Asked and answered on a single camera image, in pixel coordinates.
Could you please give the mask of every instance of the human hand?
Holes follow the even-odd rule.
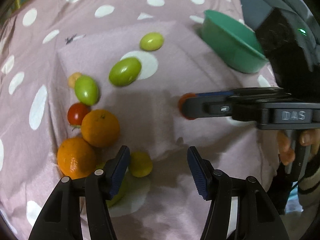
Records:
[[[290,139],[283,133],[283,131],[279,131],[277,135],[278,147],[279,147],[279,156],[280,160],[284,165],[288,165],[293,162],[295,159],[294,150],[290,148],[291,141]],[[311,152],[309,160],[311,160],[319,150],[320,146],[320,129],[310,129],[305,130],[301,133],[299,138],[300,144],[302,146],[311,145]]]

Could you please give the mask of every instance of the green tomato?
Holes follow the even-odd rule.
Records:
[[[92,106],[98,101],[98,86],[89,76],[82,75],[76,80],[75,93],[78,100],[87,106]]]
[[[140,48],[146,51],[160,49],[164,43],[164,38],[160,33],[148,33],[140,41]]]
[[[120,186],[120,189],[119,189],[118,194],[115,195],[112,200],[106,200],[107,207],[113,206],[113,205],[116,204],[120,199],[122,199],[122,198],[124,197],[125,193],[127,192],[127,189],[128,189],[128,182],[127,182],[127,180],[126,180],[125,177],[124,177],[124,178],[123,178],[123,181],[122,181],[122,183],[121,183],[121,186]]]
[[[117,87],[124,87],[135,81],[140,74],[141,63],[135,57],[128,57],[117,62],[109,73],[109,81]]]

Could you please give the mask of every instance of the fingernail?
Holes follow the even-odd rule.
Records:
[[[302,138],[301,138],[301,143],[304,145],[309,145],[311,144],[311,136],[308,132],[306,132]]]

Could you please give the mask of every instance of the plastic bowl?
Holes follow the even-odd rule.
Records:
[[[268,62],[253,31],[223,13],[207,10],[204,14],[202,39],[231,68],[256,73]]]

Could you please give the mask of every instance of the green light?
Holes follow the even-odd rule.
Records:
[[[305,30],[302,30],[302,29],[298,29],[299,31],[301,31],[301,33],[303,34],[303,35],[305,35],[305,36],[307,36],[307,32],[305,31]]]

